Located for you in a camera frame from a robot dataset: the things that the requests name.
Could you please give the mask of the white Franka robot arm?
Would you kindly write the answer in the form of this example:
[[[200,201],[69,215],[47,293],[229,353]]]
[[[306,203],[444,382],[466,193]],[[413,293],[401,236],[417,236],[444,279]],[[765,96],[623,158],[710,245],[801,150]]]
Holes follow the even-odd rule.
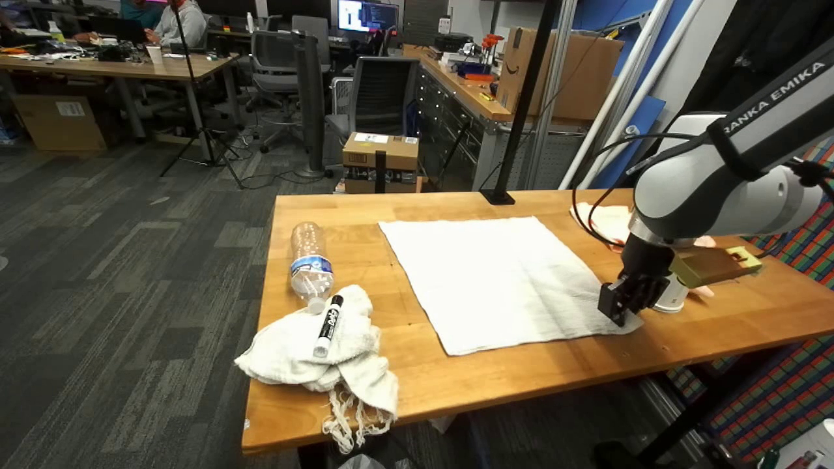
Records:
[[[615,326],[653,307],[676,251],[702,236],[775,236],[801,227],[831,195],[801,152],[834,132],[834,40],[805,52],[692,143],[638,167],[634,220],[615,283],[598,310]]]

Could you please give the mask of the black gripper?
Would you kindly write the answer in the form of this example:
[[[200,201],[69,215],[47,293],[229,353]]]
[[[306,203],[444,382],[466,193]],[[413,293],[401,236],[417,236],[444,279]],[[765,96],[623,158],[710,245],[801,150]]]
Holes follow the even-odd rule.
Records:
[[[598,310],[615,326],[627,323],[627,310],[638,314],[653,307],[668,289],[671,263],[676,253],[666,245],[653,245],[637,236],[627,241],[620,253],[623,272],[615,284],[599,287]]]

